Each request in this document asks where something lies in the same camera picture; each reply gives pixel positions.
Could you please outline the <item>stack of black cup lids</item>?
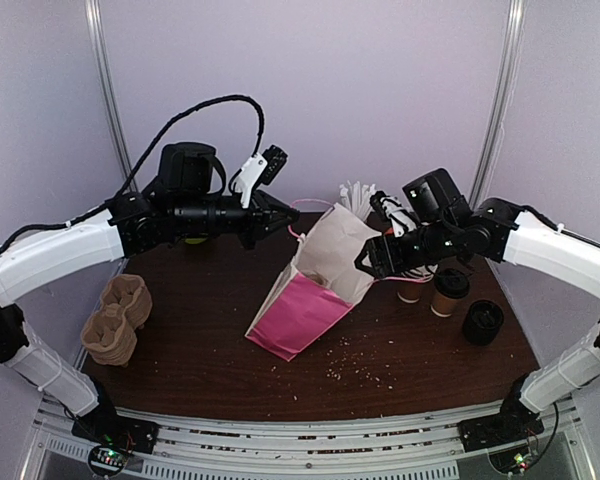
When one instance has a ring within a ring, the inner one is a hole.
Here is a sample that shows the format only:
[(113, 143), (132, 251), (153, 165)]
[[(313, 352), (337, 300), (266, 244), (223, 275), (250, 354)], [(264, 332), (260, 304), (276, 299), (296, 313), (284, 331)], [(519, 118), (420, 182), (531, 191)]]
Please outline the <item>stack of black cup lids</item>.
[(498, 335), (504, 323), (503, 310), (489, 300), (473, 302), (462, 324), (464, 338), (471, 344), (487, 346)]

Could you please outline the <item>white pink paper bag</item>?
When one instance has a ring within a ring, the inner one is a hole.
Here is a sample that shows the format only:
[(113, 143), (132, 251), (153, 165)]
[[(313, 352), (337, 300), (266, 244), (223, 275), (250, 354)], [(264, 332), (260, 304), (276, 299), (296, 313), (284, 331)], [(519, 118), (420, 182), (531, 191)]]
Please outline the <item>white pink paper bag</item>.
[[(281, 271), (248, 327), (245, 338), (289, 362), (336, 325), (378, 282), (354, 259), (379, 234), (335, 203), (311, 229), (295, 234), (297, 250)], [(317, 272), (326, 287), (309, 280)]]

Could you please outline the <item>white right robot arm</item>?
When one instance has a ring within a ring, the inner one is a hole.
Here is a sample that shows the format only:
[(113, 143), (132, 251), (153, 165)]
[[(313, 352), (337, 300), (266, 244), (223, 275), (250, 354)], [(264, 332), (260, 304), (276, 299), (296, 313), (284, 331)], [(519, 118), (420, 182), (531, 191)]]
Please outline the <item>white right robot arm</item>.
[(356, 267), (388, 279), (455, 257), (502, 264), (500, 281), (525, 331), (554, 357), (511, 387), (492, 430), (515, 440), (531, 418), (600, 378), (600, 243), (551, 221), (530, 205), (488, 198), (472, 207), (443, 168), (403, 188), (406, 205), (378, 191), (371, 208), (390, 223), (368, 239)]

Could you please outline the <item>single brown paper cup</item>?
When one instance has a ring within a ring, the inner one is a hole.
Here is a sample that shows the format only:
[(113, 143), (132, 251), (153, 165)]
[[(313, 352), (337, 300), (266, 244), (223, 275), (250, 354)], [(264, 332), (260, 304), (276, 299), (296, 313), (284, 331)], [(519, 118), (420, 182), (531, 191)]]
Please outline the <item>single brown paper cup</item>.
[(450, 317), (463, 299), (451, 299), (439, 294), (434, 286), (434, 294), (430, 302), (430, 310), (441, 318)]

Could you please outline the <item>stack of brown paper cups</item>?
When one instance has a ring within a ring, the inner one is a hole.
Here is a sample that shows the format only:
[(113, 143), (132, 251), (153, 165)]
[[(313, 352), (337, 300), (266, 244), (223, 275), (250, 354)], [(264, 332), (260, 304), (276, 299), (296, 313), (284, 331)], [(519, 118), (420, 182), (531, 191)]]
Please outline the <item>stack of brown paper cups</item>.
[(398, 298), (407, 304), (418, 303), (433, 279), (433, 274), (428, 270), (409, 270), (403, 274), (405, 281), (401, 281), (397, 289)]

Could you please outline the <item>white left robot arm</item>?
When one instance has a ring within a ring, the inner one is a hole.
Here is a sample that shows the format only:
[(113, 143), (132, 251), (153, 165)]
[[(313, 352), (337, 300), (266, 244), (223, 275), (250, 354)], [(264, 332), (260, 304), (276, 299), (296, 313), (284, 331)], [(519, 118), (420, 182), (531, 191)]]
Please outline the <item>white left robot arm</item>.
[[(227, 179), (214, 147), (169, 144), (156, 177), (142, 191), (123, 191), (83, 220), (36, 226), (32, 234), (0, 246), (0, 364), (84, 418), (101, 443), (117, 442), (124, 424), (106, 393), (63, 358), (58, 335), (46, 343), (35, 329), (50, 332), (62, 317), (68, 317), (70, 328), (77, 327), (76, 315), (61, 296), (77, 299), (78, 283), (90, 268), (185, 238), (232, 234), (251, 249), (297, 221), (296, 209), (262, 189), (287, 160), (272, 145)], [(59, 306), (52, 306), (54, 300), (60, 300)]]

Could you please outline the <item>stack of pulp cup carriers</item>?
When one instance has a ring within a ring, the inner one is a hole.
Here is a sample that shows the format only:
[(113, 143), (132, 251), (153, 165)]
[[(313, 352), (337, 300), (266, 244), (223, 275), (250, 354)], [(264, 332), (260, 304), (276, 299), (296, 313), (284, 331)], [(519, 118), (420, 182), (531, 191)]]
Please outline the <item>stack of pulp cup carriers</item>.
[(99, 365), (127, 367), (137, 346), (136, 331), (145, 326), (152, 309), (153, 300), (141, 276), (114, 277), (82, 329), (82, 346)]

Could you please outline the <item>single pulp cup carrier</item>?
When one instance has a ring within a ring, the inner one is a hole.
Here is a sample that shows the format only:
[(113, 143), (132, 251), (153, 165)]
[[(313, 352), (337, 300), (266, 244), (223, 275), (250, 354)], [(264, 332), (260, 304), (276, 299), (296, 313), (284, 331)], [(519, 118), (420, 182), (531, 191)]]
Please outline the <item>single pulp cup carrier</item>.
[(317, 272), (306, 272), (305, 276), (317, 285), (323, 287), (326, 287), (328, 285), (328, 280), (323, 275)]

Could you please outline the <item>black cup lid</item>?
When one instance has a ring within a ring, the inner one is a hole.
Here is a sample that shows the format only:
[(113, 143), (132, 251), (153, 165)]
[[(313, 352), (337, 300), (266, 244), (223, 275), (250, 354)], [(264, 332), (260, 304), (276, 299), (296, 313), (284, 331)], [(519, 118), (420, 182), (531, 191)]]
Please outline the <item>black cup lid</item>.
[(434, 275), (436, 291), (451, 299), (463, 299), (470, 292), (470, 280), (467, 274), (455, 268), (445, 268)]

